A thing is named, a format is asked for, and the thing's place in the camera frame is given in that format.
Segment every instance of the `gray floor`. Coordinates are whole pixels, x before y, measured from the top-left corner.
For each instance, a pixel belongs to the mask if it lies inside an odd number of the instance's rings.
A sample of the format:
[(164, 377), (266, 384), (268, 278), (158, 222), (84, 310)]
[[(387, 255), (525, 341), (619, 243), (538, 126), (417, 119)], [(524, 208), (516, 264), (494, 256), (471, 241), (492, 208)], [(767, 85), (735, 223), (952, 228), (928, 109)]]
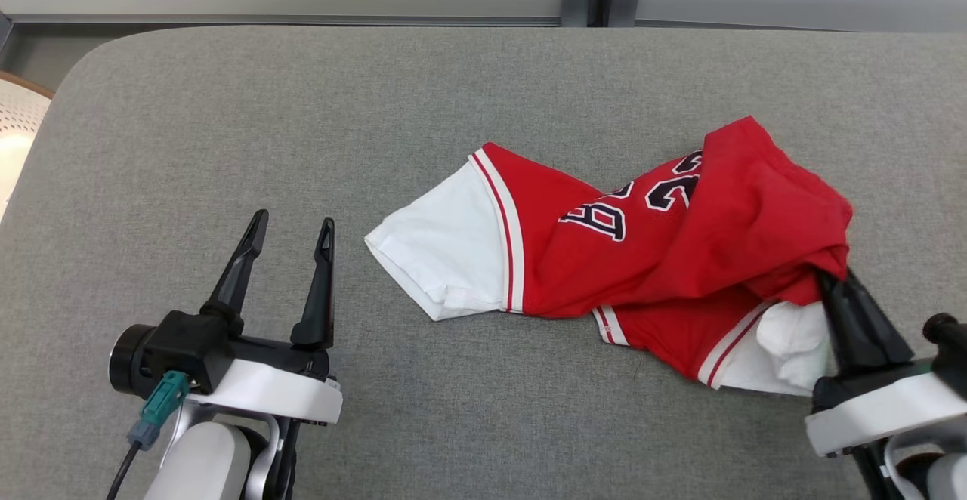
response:
[(0, 70), (56, 91), (63, 77), (97, 46), (159, 24), (17, 24), (0, 49)]

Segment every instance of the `white perforated chair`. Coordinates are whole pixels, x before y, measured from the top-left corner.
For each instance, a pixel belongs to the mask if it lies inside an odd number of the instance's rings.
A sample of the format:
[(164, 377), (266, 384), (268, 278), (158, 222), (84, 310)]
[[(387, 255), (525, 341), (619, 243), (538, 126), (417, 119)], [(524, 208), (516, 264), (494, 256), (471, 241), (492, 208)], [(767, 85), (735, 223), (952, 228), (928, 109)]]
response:
[(53, 95), (44, 87), (0, 71), (0, 221)]

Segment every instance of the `white round object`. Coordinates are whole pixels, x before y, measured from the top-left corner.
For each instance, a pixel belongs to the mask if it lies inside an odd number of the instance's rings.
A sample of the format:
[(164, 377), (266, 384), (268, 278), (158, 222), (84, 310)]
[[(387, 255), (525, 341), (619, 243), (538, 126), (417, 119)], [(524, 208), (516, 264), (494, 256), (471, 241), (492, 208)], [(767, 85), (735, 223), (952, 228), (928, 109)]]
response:
[(51, 98), (0, 79), (0, 219), (50, 106)]

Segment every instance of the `white stripe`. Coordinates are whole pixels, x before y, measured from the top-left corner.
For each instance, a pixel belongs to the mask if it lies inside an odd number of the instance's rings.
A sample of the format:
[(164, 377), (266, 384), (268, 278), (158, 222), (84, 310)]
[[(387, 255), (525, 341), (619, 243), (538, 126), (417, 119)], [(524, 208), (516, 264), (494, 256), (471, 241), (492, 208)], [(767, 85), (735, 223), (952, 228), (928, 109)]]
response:
[(598, 332), (601, 333), (601, 339), (605, 342), (611, 343), (611, 339), (608, 339), (608, 332), (611, 332), (611, 338), (614, 339), (615, 345), (628, 345), (628, 339), (625, 339), (625, 332), (621, 330), (621, 323), (618, 322), (618, 315), (614, 313), (614, 308), (610, 305), (601, 305), (601, 307), (594, 308), (595, 320), (598, 321)]
[[(712, 348), (712, 351), (709, 352), (708, 356), (705, 356), (705, 362), (702, 363), (702, 367), (698, 369), (699, 381), (709, 385), (710, 387), (716, 387), (716, 385), (709, 384), (709, 376), (712, 374), (712, 370), (715, 369), (715, 363), (718, 362), (718, 359), (721, 359), (725, 351), (728, 350), (729, 345), (732, 345), (732, 342), (736, 341), (736, 338), (739, 338), (739, 335), (742, 334), (742, 331), (746, 330), (746, 327), (752, 323), (752, 321), (759, 318), (759, 315), (761, 315), (763, 311), (767, 310), (767, 308), (772, 304), (774, 304), (774, 301), (763, 301), (762, 304), (756, 305), (752, 311), (749, 311), (749, 314), (739, 321), (739, 324), (736, 324), (735, 327), (728, 332), (728, 334), (722, 336), (722, 339), (719, 339), (718, 343), (715, 343), (715, 347)], [(721, 366), (718, 367), (718, 374), (716, 374), (716, 378), (721, 377), (722, 369), (725, 367), (726, 363), (728, 363), (728, 358), (722, 360)]]
[[(514, 197), (511, 196), (511, 191), (507, 188), (507, 184), (504, 183), (504, 177), (500, 176), (500, 172), (487, 157), (487, 153), (481, 148), (476, 152), (477, 160), (480, 160), (480, 165), (483, 166), (484, 171), (487, 171), (487, 175), (490, 176), (493, 186), (497, 189), (497, 194), (500, 196), (500, 202), (504, 205), (504, 212), (507, 214), (507, 226), (508, 231), (510, 231), (511, 237), (511, 260), (505, 259), (504, 266), (504, 286), (507, 288), (508, 280), (511, 278), (511, 272), (514, 272), (514, 286), (511, 288), (511, 299), (508, 302), (508, 307), (511, 311), (517, 313), (522, 313), (524, 310), (524, 238), (521, 235), (521, 218), (517, 216), (517, 205), (514, 204)], [(487, 183), (487, 177), (484, 174), (480, 174), (483, 177), (483, 183), (486, 184), (487, 190), (490, 191), (490, 184)], [(500, 215), (500, 205), (497, 203), (496, 198), (494, 198), (494, 209), (497, 214)], [(504, 236), (504, 226), (501, 222), (500, 226), (501, 239), (504, 239), (504, 249), (508, 248), (507, 241), (505, 241)], [(504, 292), (504, 299), (507, 299), (507, 292)]]

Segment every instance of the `brown rim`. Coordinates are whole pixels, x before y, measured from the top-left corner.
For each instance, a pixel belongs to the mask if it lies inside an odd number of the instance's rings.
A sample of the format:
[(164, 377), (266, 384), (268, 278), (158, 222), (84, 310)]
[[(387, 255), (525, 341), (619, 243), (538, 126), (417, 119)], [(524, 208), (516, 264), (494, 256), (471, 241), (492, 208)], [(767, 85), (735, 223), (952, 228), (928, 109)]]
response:
[(22, 77), (13, 76), (13, 74), (6, 73), (6, 71), (0, 71), (0, 81), (9, 81), (10, 83), (14, 83), (15, 85), (20, 85), (21, 87), (24, 87), (28, 91), (34, 91), (35, 93), (40, 94), (43, 97), (51, 98), (51, 100), (53, 100), (54, 98), (53, 91), (49, 91), (48, 89), (45, 89), (44, 87), (39, 86), (37, 83), (33, 81), (28, 81)]

